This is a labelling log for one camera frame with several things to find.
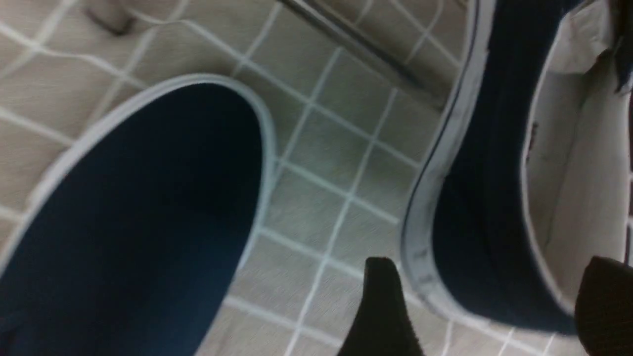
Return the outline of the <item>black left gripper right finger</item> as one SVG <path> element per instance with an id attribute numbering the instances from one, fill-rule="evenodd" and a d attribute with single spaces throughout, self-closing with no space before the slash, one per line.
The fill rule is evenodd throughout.
<path id="1" fill-rule="evenodd" d="M 633 269 L 595 256 L 584 270 L 574 315 L 589 356 L 633 354 Z"/>

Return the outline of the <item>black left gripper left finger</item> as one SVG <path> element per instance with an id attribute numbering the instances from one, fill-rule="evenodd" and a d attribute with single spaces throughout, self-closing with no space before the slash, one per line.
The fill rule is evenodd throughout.
<path id="1" fill-rule="evenodd" d="M 339 356 L 422 356 L 402 282 L 387 257 L 365 261 L 362 298 Z"/>

